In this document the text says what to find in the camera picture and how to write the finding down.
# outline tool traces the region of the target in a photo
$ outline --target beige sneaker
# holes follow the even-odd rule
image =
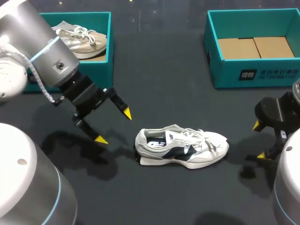
[[[95,57],[106,50],[106,35],[97,33],[95,30],[71,25],[65,21],[52,29],[80,60]]]

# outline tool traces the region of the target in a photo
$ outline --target sneaker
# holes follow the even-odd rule
[[[142,129],[135,139],[136,160],[141,165],[179,163],[198,169],[219,161],[228,149],[228,140],[222,135],[177,125]]]
[[[107,36],[62,21],[52,29],[78,59],[89,59],[106,50]]]

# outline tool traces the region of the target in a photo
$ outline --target robotic arm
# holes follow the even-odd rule
[[[257,158],[274,160],[281,153],[289,135],[300,128],[300,79],[280,98],[264,97],[255,106],[257,117],[254,131],[265,127],[274,128],[275,144],[262,152]]]
[[[0,7],[0,57],[0,102],[23,92],[29,68],[54,106],[66,98],[72,102],[76,107],[74,124],[92,140],[107,143],[84,117],[108,98],[131,120],[128,105],[115,89],[102,90],[82,75],[78,70],[79,60],[26,0],[10,0]],[[59,88],[62,96],[53,99],[44,85]]]

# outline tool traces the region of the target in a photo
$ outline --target shoelace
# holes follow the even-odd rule
[[[96,43],[96,39],[90,34],[91,32],[95,32],[94,30],[88,30],[85,27],[79,25],[73,25],[75,27],[74,31],[68,31],[71,33],[72,37],[81,37],[83,39],[88,38],[90,45],[94,45]]]
[[[196,154],[200,154],[203,152],[203,148],[202,148],[203,142],[207,142],[208,144],[216,147],[220,146],[220,144],[214,144],[208,137],[205,136],[204,131],[200,129],[193,130],[190,128],[186,128],[186,131],[181,132],[181,134],[187,137],[187,142],[189,142],[189,144],[194,145],[195,147],[200,147],[200,151],[196,150],[197,151]]]

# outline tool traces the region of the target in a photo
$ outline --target cardboard box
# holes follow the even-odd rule
[[[75,12],[75,13],[41,13],[50,26],[61,21],[77,24],[88,30],[96,30],[107,35],[106,54],[89,60],[80,60],[79,70],[102,89],[113,86],[114,38],[111,12]],[[25,92],[40,91],[32,74],[28,74],[28,85]],[[59,91],[57,88],[47,88],[48,91]]]
[[[204,46],[214,87],[286,87],[300,78],[298,9],[208,11]]]

